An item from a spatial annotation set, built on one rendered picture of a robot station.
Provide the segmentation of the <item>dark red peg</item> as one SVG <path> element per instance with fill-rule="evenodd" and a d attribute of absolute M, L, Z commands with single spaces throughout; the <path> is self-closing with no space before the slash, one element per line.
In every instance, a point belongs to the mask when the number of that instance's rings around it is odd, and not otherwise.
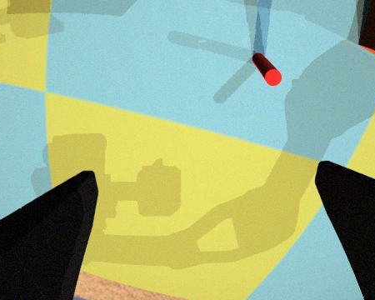
<path fill-rule="evenodd" d="M 278 83 L 282 81 L 280 71 L 278 71 L 277 68 L 273 66 L 273 64 L 268 62 L 267 58 L 264 57 L 263 54 L 258 52 L 255 53 L 252 57 L 255 66 L 257 66 L 258 71 L 260 71 L 260 73 L 264 77 L 265 83 L 267 83 L 268 86 L 277 86 Z"/>

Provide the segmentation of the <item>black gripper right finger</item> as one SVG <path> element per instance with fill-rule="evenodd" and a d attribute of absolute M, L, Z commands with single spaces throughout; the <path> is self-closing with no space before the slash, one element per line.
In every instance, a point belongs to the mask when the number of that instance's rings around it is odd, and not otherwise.
<path fill-rule="evenodd" d="M 314 181 L 363 299 L 375 300 L 375 179 L 322 160 Z"/>

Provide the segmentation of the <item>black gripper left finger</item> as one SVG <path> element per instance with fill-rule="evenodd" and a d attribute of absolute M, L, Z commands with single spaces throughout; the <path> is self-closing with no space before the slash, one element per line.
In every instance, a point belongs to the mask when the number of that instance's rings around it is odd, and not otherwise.
<path fill-rule="evenodd" d="M 0 300 L 73 300 L 97 202 L 83 170 L 0 219 Z"/>

